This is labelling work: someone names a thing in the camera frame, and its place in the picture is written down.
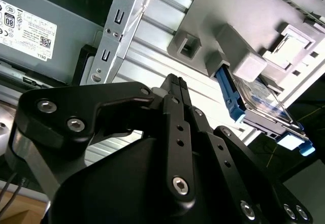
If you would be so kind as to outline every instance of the aluminum panel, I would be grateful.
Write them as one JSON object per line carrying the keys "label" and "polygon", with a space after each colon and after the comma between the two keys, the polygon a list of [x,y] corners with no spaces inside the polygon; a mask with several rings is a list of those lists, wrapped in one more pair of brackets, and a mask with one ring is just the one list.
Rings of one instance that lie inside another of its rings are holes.
{"label": "aluminum panel", "polygon": [[[173,73],[182,77],[189,87],[192,103],[201,108],[212,127],[226,125],[239,137],[251,127],[236,124],[229,116],[216,80],[199,73],[169,57],[167,47],[183,20],[192,0],[151,0],[144,19],[113,82],[139,81],[148,87],[160,87],[165,77]],[[90,146],[86,163],[93,163],[141,137],[134,132],[125,138],[109,139]]]}

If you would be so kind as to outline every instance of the black metal bracket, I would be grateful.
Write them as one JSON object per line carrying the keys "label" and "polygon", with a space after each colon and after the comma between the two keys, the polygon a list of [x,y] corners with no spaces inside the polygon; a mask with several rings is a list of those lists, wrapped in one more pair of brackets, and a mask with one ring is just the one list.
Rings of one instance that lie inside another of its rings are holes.
{"label": "black metal bracket", "polygon": [[313,223],[307,208],[268,172],[230,129],[219,126],[213,134],[225,141],[249,194],[270,223]]}
{"label": "black metal bracket", "polygon": [[[163,98],[138,82],[20,98],[6,159],[50,197],[50,223],[312,223],[233,132],[212,132],[182,78],[161,88]],[[85,167],[88,145],[133,130],[143,138]]]}

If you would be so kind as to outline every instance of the wooden surface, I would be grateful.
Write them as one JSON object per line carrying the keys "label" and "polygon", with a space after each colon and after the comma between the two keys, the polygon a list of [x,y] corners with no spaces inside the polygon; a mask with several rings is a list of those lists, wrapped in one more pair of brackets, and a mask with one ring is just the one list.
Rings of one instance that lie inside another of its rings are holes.
{"label": "wooden surface", "polygon": [[41,215],[31,210],[27,210],[0,221],[0,224],[39,224],[41,220]]}
{"label": "wooden surface", "polygon": [[[3,199],[0,202],[0,209],[2,209],[8,200],[11,198],[12,193],[5,192]],[[5,211],[4,215],[0,220],[4,220],[8,217],[17,215],[21,212],[31,210],[36,214],[43,216],[46,209],[46,203],[33,200],[25,196],[18,195],[15,201],[11,204],[11,206]]]}

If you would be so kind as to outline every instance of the rectangular hole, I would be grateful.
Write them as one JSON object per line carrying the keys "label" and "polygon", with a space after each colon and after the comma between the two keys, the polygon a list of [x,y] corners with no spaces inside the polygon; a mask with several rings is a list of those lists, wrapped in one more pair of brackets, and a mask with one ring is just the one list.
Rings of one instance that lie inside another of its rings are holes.
{"label": "rectangular hole", "polygon": [[310,56],[313,57],[313,58],[317,58],[318,57],[318,53],[316,53],[315,51],[313,51]]}
{"label": "rectangular hole", "polygon": [[293,71],[292,73],[296,76],[299,76],[301,74],[301,72],[298,72],[297,70]]}
{"label": "rectangular hole", "polygon": [[102,60],[103,61],[108,61],[108,57],[110,56],[110,51],[107,50],[103,50],[103,54],[102,54]]}
{"label": "rectangular hole", "polygon": [[30,80],[30,79],[28,79],[28,78],[26,78],[26,77],[23,77],[23,78],[22,78],[22,81],[23,81],[24,83],[29,84],[29,85],[36,86],[36,82],[35,82],[35,81],[32,81],[32,80]]}
{"label": "rectangular hole", "polygon": [[181,50],[181,54],[188,58],[193,58],[200,47],[200,41],[195,38],[188,36],[185,45]]}
{"label": "rectangular hole", "polygon": [[114,22],[117,23],[117,24],[121,24],[123,16],[124,16],[124,12],[121,11],[120,9],[118,9],[117,12],[116,12],[116,15],[115,15]]}

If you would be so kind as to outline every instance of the slot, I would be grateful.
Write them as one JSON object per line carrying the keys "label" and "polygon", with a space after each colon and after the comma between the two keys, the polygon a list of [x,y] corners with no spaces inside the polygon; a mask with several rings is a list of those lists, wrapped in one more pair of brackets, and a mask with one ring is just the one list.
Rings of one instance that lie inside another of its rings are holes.
{"label": "slot", "polygon": [[110,56],[110,51],[108,50],[103,50],[103,54],[102,54],[102,60],[103,61],[108,61],[108,57]]}
{"label": "slot", "polygon": [[115,15],[114,22],[117,24],[121,24],[123,17],[124,17],[124,12],[118,9]]}
{"label": "slot", "polygon": [[293,71],[292,73],[296,76],[299,76],[301,74],[301,72],[298,72],[297,70]]}
{"label": "slot", "polygon": [[30,80],[30,79],[28,79],[28,78],[26,78],[26,77],[23,77],[22,78],[22,81],[24,82],[24,83],[27,83],[27,84],[29,84],[29,85],[31,85],[31,86],[36,86],[37,85],[37,83],[35,82],[35,81],[32,81],[32,80]]}

